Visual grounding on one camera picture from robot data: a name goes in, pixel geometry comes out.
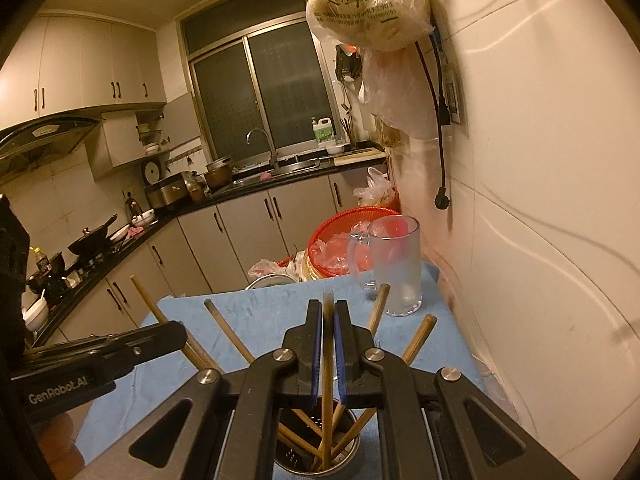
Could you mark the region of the person left hand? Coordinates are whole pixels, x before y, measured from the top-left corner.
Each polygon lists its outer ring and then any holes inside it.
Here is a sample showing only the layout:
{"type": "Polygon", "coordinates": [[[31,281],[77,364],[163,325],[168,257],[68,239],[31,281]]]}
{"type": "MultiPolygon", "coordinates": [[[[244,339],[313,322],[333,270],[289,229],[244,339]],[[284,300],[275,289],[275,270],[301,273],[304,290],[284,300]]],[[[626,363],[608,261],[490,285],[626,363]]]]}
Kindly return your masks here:
{"type": "Polygon", "coordinates": [[[58,480],[73,479],[85,467],[73,431],[74,424],[67,413],[40,422],[34,429],[40,451],[58,480]]]}

